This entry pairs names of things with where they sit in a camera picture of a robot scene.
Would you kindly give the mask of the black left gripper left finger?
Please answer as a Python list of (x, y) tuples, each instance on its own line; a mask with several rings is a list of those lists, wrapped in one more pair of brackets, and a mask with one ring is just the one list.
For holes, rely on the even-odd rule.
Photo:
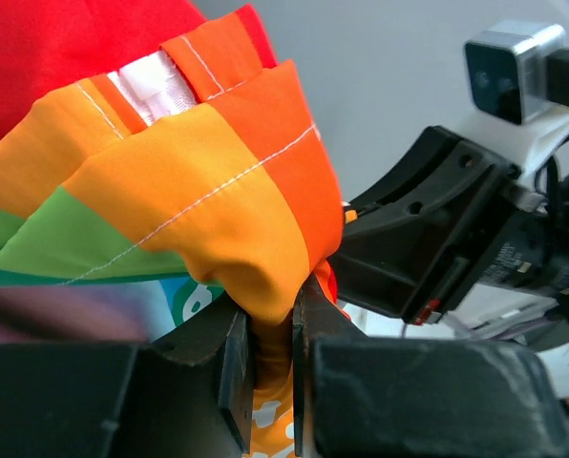
[(0, 344), (0, 457), (240, 457), (253, 385), (227, 296), (150, 344)]

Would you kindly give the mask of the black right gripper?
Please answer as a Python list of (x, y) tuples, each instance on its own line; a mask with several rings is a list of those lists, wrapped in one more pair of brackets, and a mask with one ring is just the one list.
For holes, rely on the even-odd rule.
[(343, 301), (407, 323), (454, 310), (483, 283), (556, 301), (569, 322), (569, 176), (518, 183), (513, 162), (440, 126), (351, 203), (331, 258)]

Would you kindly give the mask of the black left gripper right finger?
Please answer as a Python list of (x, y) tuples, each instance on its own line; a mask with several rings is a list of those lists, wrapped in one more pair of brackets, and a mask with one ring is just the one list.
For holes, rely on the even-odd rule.
[(297, 455), (569, 457), (567, 420), (533, 352), (369, 337), (315, 278), (292, 317)]

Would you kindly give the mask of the frog print shirt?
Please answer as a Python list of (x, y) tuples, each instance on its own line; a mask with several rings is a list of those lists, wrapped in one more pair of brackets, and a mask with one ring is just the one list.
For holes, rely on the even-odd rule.
[(0, 1), (0, 287), (221, 287), (256, 339), (250, 453), (294, 453), (291, 312), (345, 212), (296, 67), (243, 6)]

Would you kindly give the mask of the purple shorts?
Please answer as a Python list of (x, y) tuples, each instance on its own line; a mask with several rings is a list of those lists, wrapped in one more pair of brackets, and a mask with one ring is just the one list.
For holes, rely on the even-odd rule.
[(155, 281), (0, 288), (0, 344), (151, 342), (174, 328), (165, 293)]

